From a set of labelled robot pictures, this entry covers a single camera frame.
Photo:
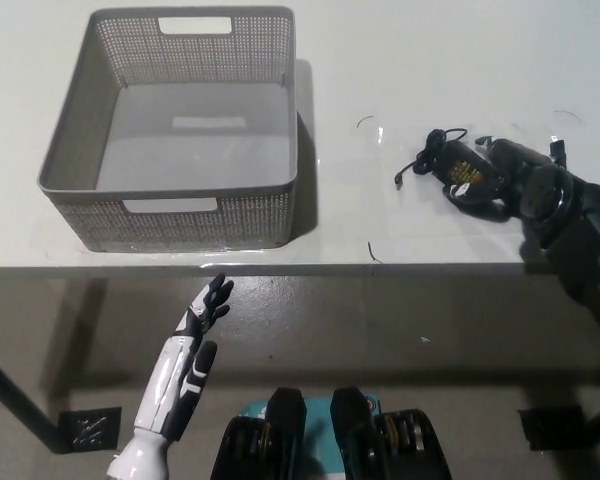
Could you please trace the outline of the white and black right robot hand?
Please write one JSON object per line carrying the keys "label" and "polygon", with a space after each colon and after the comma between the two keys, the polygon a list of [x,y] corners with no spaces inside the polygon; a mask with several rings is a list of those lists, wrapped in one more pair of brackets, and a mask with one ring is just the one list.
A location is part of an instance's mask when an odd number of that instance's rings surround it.
{"label": "white and black right robot hand", "polygon": [[501,204],[508,216],[546,222],[555,217],[564,198],[573,194],[566,174],[565,141],[552,136],[543,154],[509,139],[485,136],[476,146],[486,155],[491,171],[480,181],[453,184],[446,197],[465,210]]}

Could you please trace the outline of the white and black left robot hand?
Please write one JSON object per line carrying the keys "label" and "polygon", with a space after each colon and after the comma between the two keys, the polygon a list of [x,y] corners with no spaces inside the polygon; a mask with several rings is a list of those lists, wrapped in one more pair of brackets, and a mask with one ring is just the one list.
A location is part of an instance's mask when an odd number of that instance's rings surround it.
{"label": "white and black left robot hand", "polygon": [[204,335],[225,316],[234,282],[218,274],[185,310],[164,343],[145,389],[134,433],[149,432],[168,444],[181,439],[215,360],[217,344]]}

